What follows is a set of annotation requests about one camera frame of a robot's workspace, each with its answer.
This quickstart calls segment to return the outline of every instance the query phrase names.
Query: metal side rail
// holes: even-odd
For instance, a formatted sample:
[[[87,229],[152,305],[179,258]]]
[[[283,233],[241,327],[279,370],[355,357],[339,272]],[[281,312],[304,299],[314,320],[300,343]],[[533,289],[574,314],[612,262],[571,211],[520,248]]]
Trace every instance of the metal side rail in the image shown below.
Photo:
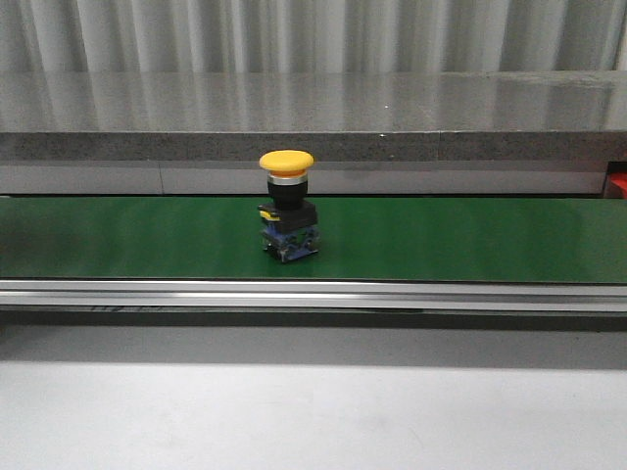
[[[366,281],[0,280],[0,306],[627,312],[627,286]]]

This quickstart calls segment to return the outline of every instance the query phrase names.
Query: gray floor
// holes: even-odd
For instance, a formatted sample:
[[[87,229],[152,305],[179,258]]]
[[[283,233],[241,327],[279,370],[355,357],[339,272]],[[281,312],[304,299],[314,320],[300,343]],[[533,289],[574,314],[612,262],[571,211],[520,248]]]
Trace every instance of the gray floor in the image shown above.
[[[627,334],[5,327],[2,468],[624,468]]]

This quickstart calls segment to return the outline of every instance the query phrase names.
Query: red object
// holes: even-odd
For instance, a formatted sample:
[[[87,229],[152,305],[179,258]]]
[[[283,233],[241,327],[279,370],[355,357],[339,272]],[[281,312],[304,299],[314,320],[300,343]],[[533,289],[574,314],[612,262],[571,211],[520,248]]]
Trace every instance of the red object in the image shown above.
[[[627,173],[611,174],[609,180],[623,192],[623,199],[627,199]]]

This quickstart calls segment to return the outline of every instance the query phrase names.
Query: yellow mushroom button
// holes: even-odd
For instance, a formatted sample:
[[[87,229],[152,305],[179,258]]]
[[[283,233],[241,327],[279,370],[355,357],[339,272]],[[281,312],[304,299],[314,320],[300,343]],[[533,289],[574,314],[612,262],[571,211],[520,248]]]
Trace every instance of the yellow mushroom button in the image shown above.
[[[259,165],[275,176],[299,176],[314,164],[314,157],[301,150],[275,150],[259,160]]]

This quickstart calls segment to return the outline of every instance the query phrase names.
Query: white corrugated wall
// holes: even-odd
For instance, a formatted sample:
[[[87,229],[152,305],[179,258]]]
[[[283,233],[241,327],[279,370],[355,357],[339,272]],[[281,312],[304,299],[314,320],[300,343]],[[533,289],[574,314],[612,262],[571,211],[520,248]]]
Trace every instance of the white corrugated wall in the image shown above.
[[[627,0],[0,0],[0,71],[627,69]]]

